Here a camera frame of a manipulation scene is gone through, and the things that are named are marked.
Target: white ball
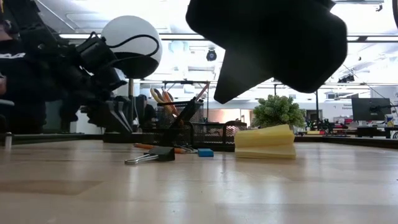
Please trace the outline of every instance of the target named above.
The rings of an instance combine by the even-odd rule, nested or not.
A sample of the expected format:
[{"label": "white ball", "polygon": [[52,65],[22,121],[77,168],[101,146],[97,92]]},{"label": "white ball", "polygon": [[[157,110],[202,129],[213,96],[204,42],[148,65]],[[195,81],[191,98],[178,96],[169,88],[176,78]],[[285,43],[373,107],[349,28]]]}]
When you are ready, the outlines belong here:
[{"label": "white ball", "polygon": [[154,40],[140,37],[131,40],[120,47],[111,49],[118,59],[136,57],[116,63],[114,67],[122,70],[128,78],[145,78],[155,72],[162,59],[162,41],[152,24],[137,16],[121,16],[111,20],[103,29],[101,36],[105,37],[109,46],[118,45],[130,37],[146,34],[159,42],[159,50],[150,57],[157,47]]}]

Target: green plant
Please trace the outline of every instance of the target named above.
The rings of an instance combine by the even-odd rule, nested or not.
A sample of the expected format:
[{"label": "green plant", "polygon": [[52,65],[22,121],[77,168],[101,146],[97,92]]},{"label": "green plant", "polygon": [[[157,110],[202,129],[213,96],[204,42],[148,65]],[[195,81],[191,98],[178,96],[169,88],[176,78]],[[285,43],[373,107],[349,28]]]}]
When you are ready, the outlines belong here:
[{"label": "green plant", "polygon": [[300,128],[305,127],[305,110],[301,110],[293,98],[269,95],[268,99],[260,99],[260,105],[254,108],[253,126],[271,127],[288,124]]}]

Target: black mesh organizer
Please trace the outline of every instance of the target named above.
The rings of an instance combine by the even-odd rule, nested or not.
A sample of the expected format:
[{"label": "black mesh organizer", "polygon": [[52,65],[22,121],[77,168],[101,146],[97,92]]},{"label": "black mesh organizer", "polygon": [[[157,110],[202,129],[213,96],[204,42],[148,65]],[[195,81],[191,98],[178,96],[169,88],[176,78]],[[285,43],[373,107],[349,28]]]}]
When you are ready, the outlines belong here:
[{"label": "black mesh organizer", "polygon": [[192,122],[203,121],[203,101],[190,101],[158,103],[157,104],[157,129],[145,129],[145,133],[152,133],[153,144],[160,146],[192,145]]},{"label": "black mesh organizer", "polygon": [[209,147],[214,151],[234,151],[234,137],[238,131],[247,130],[246,123],[192,123],[194,147]]}]

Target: wooden table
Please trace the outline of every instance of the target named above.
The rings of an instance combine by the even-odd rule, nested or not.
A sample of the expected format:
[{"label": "wooden table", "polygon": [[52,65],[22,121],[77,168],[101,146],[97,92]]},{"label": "wooden table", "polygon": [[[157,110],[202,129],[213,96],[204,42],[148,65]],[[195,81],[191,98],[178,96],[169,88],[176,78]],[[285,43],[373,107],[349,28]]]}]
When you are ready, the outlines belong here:
[{"label": "wooden table", "polygon": [[298,143],[297,160],[177,155],[125,166],[127,144],[0,150],[4,224],[397,223],[398,151]]}]

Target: blue eraser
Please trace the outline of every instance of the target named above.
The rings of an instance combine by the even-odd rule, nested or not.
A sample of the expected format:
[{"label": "blue eraser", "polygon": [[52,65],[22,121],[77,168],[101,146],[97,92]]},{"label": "blue eraser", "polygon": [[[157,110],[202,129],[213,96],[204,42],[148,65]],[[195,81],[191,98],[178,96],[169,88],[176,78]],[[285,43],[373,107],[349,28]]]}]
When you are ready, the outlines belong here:
[{"label": "blue eraser", "polygon": [[211,149],[198,149],[199,157],[214,157],[214,152]]}]

